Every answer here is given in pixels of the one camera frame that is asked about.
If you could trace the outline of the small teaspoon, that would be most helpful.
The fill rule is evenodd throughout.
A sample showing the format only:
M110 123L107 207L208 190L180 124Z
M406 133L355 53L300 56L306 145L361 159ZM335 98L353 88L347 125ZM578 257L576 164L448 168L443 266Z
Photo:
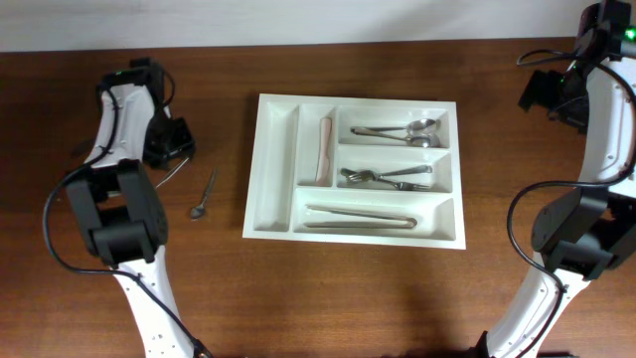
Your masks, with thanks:
M190 162L190 157L185 157L181 160L176 166L171 168L165 176L155 185L155 188L158 189L161 186L168 183L187 163Z
M202 195L201 202L197 206L193 207L190 211L190 218L192 221L197 221L206 215L206 204L213 191L217 176L218 169L215 168L209 178L206 189Z

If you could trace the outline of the steel tablespoon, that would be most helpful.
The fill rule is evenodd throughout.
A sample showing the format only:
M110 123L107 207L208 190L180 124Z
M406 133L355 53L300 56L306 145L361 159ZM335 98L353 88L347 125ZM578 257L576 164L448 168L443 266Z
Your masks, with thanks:
M378 132L404 131L409 135L423 135L435 132L440 127L438 119L423 118L410 122L404 126L371 127L371 130Z
M397 140L400 142L404 142L407 145L413 146L413 147L433 148L433 147L441 146L440 139L434 134L424 134L419 136L409 135L409 136L399 137L399 136L385 134L376 130L371 130L369 128L360 127L360 126L351 127L350 131L353 134L361 135L361 136L372 136L372 137Z

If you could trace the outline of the pink plastic knife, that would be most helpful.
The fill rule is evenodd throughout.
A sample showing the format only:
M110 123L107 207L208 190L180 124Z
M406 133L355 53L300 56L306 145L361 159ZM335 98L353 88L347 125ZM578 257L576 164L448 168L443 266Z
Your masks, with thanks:
M323 117L320 121L320 142L318 152L318 163L315 176L315 184L322 186L327 181L330 159L328 155L329 142L331 137L332 119Z

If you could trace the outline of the steel fork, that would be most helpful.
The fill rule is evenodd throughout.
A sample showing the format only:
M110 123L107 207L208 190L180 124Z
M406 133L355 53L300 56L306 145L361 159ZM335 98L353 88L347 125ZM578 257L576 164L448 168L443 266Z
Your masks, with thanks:
M373 170L354 171L347 168L341 168L340 174L343 175L349 183L360 183L375 179L382 179L384 177L431 173L432 171L433 169L430 165L418 165L415 167L384 173L378 173Z
M370 170L353 171L347 168L341 168L340 174L345 177L345 180L348 184L361 184L363 182L379 182L382 184L390 185L399 191L423 192L423 191L428 191L430 189L429 186L422 185L422 184L384 179L381 177L380 174Z

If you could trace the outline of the long metal tongs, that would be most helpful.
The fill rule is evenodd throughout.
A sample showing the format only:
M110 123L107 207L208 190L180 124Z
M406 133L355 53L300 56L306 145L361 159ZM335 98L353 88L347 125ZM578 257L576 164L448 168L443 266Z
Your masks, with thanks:
M308 205L308 211L326 213L332 216L347 217L347 220L322 220L304 223L314 229L399 229L411 230L418 225L413 217L368 210L356 210L339 207Z

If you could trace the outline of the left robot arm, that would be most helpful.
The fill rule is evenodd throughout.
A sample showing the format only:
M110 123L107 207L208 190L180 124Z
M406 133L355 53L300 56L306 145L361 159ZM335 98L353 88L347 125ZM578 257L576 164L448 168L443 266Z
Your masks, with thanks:
M168 220L147 168L189 159L196 142L172 116L175 83L150 58L102 77L88 158L64 182L87 251L121 286L148 357L208 357L180 318L166 269Z

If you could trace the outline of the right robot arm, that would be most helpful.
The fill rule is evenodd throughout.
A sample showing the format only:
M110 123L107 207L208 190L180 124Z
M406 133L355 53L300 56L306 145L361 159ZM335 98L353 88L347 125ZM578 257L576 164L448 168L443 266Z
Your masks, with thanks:
M628 2L604 0L580 16L571 52L534 50L520 67L567 61L563 73L535 71L518 105L539 105L585 134L575 181L532 184L532 191L564 187L545 205L531 232L533 252L520 289L502 319L480 336L470 357L538 357L560 315L581 291L635 252L635 26Z

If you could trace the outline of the white plastic cutlery tray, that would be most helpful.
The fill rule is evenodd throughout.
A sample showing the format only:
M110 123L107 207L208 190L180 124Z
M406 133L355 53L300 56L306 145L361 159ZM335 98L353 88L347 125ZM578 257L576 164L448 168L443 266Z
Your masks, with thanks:
M332 119L327 181L315 184L320 121ZM353 134L351 127L404 126L438 119L440 147ZM399 191L379 182L348 184L341 168L378 173L430 165L431 173L384 177L429 186ZM418 220L411 230L314 229L308 221L347 220L308 205L377 211ZM245 206L251 239L463 250L466 235L456 105L450 101L261 94Z

